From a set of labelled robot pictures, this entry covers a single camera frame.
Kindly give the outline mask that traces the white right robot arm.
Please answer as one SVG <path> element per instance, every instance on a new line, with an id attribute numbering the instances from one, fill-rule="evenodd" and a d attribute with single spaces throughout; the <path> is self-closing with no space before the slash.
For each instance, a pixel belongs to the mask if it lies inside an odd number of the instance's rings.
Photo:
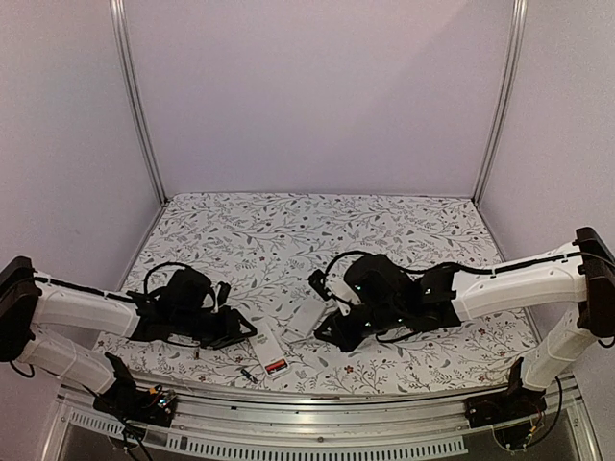
<path id="1" fill-rule="evenodd" d="M 546 390 L 587 348 L 614 335 L 614 254 L 589 227 L 554 250 L 486 268 L 443 262 L 409 269 L 383 254 L 349 255 L 354 262 L 340 285 L 330 283 L 330 267 L 307 279 L 323 301 L 337 304 L 314 335 L 343 352 L 393 328 L 414 336 L 509 309 L 571 304 L 540 345 L 522 356 L 514 384 L 498 396 L 497 410 L 507 419 L 531 407 L 533 392 Z"/>

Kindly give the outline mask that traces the white remote control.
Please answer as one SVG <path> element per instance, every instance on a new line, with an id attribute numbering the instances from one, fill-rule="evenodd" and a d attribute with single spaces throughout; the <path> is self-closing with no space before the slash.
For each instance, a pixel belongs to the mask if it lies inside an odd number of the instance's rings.
<path id="1" fill-rule="evenodd" d="M 287 344 L 306 341 L 317 327 L 326 306 L 316 300 L 306 300 L 291 316 L 281 338 Z"/>

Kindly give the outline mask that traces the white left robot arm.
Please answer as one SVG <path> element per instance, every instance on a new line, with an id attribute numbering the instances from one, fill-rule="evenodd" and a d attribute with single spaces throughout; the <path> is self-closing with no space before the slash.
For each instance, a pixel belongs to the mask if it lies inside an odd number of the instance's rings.
<path id="1" fill-rule="evenodd" d="M 171 266 L 175 272 L 164 286 L 119 293 L 54 279 L 36 270 L 29 257 L 15 257 L 1 271 L 2 362 L 20 361 L 106 392 L 107 403 L 121 416 L 135 416 L 143 398 L 126 381 L 116 380 L 117 360 L 98 358 L 43 329 L 76 327 L 172 345 L 184 338 L 214 350 L 256 336 L 256 327 L 227 306 L 228 283 L 213 283 L 183 263 Z"/>

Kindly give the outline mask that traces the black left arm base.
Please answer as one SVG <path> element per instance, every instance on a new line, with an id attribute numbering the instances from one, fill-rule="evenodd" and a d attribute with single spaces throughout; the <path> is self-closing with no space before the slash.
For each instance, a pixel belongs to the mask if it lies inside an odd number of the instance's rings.
<path id="1" fill-rule="evenodd" d="M 172 389 L 156 385 L 139 390 L 123 361 L 106 352 L 115 381 L 105 393 L 96 393 L 93 408 L 112 415 L 121 422 L 139 422 L 170 427 L 177 408 L 177 394 Z"/>

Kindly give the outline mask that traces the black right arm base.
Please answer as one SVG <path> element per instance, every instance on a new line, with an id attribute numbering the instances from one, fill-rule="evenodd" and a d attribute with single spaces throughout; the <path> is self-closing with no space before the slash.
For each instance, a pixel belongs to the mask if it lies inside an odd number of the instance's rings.
<path id="1" fill-rule="evenodd" d="M 464 416 L 471 428 L 524 420 L 517 425 L 503 426 L 493 433 L 496 442 L 511 451 L 530 446 L 547 409 L 546 391 L 530 390 L 524 386 L 523 362 L 524 358 L 514 362 L 505 389 L 463 401 Z"/>

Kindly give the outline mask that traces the white remote with logo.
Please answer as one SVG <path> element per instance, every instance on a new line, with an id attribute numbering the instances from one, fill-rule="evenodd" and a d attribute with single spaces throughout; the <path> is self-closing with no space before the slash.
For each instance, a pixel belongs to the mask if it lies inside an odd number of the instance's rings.
<path id="1" fill-rule="evenodd" d="M 256 328 L 258 329 L 258 334 L 252 337 L 250 342 L 265 376 L 271 379 L 277 379 L 288 374 L 290 372 L 290 364 L 269 325 L 266 322 L 258 321 L 256 322 Z M 288 368 L 275 376 L 269 376 L 265 372 L 265 366 L 279 360 L 285 360 L 288 364 Z"/>

